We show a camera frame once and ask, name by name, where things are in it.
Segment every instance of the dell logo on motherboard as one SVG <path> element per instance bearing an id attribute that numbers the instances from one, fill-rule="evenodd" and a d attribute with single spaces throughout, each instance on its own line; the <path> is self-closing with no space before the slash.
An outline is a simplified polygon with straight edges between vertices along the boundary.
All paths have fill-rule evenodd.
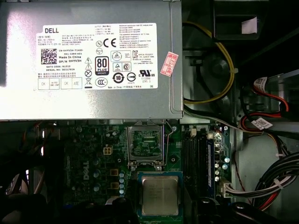
<path id="1" fill-rule="evenodd" d="M 88 169 L 89 169 L 89 161 L 83 163 L 85 165 L 83 168 L 83 180 L 89 180 Z"/>

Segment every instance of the silver metal power supply casing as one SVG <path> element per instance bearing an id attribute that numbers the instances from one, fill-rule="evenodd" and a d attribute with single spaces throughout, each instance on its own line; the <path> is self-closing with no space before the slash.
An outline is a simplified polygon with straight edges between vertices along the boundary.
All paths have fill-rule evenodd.
<path id="1" fill-rule="evenodd" d="M 156 23 L 158 88 L 35 91 L 36 34 L 45 25 Z M 0 2 L 0 119 L 179 119 L 181 2 L 163 0 Z M 160 74 L 168 52 L 171 77 Z"/>

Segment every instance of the power supply unit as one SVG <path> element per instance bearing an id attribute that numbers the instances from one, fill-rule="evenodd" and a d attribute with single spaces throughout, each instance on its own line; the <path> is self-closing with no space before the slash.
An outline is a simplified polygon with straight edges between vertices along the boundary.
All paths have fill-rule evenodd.
<path id="1" fill-rule="evenodd" d="M 181 118 L 181 24 L 175 0 L 0 2 L 0 119 Z"/>

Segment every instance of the red sticker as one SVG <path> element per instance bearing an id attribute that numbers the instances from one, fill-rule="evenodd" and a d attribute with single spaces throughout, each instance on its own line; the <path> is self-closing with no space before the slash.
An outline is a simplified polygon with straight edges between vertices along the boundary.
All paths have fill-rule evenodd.
<path id="1" fill-rule="evenodd" d="M 165 62 L 161 69 L 161 74 L 166 76 L 171 76 L 174 66 L 177 63 L 178 55 L 168 52 Z"/>

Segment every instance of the barcode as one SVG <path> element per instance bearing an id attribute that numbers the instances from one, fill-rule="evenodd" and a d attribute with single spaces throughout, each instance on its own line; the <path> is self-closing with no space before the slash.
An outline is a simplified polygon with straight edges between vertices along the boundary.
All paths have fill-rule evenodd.
<path id="1" fill-rule="evenodd" d="M 256 84 L 262 84 L 262 82 L 263 82 L 263 78 L 258 78 L 258 79 L 255 81 Z"/>
<path id="2" fill-rule="evenodd" d="M 42 64 L 57 64 L 57 49 L 42 49 Z"/>
<path id="3" fill-rule="evenodd" d="M 258 124 L 260 124 L 261 126 L 265 126 L 265 125 L 267 125 L 268 123 L 264 122 L 263 120 L 259 120 L 259 121 L 258 121 Z"/>

